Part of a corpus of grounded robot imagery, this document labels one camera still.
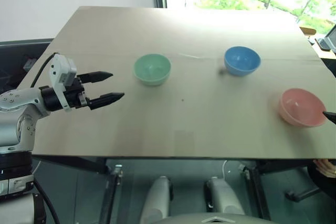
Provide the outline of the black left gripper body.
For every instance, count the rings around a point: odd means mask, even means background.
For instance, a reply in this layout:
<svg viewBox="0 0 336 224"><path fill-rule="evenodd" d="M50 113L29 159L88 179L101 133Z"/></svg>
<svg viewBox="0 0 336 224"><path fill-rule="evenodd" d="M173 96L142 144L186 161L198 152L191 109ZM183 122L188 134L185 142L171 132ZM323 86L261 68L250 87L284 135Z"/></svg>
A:
<svg viewBox="0 0 336 224"><path fill-rule="evenodd" d="M88 106L89 98L86 96L83 83L78 77L75 77L70 86L65 87L64 95L70 108L78 109Z"/></svg>

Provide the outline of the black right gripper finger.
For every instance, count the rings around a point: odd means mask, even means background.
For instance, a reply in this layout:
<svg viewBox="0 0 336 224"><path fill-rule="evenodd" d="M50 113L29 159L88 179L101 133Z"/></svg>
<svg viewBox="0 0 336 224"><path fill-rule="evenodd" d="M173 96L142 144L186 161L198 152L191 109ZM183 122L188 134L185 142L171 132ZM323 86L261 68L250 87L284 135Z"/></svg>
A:
<svg viewBox="0 0 336 224"><path fill-rule="evenodd" d="M336 124L336 113L323 111L323 115L332 123Z"/></svg>

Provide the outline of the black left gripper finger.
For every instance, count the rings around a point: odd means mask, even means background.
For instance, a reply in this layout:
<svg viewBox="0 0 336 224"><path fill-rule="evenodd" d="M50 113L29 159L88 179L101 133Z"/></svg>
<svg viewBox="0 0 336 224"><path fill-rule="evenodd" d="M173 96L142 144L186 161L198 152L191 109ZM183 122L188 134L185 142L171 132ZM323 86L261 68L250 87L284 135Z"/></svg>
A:
<svg viewBox="0 0 336 224"><path fill-rule="evenodd" d="M113 92L101 95L96 99L92 99L88 101L88 107L91 110L98 109L107 105L110 105L114 102L117 102L124 96L124 93Z"/></svg>
<svg viewBox="0 0 336 224"><path fill-rule="evenodd" d="M95 83L103 81L109 77L112 77L113 74L106 71L95 71L84 74L79 74L78 78L82 83Z"/></svg>

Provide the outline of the bystander bare hand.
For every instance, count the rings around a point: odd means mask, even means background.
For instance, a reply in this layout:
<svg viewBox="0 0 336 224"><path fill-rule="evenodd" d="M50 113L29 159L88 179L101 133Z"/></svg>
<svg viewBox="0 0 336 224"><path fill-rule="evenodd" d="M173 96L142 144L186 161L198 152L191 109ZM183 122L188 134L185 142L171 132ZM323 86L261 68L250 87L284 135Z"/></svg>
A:
<svg viewBox="0 0 336 224"><path fill-rule="evenodd" d="M335 178L335 165L328 159L314 159L316 169L325 177Z"/></svg>

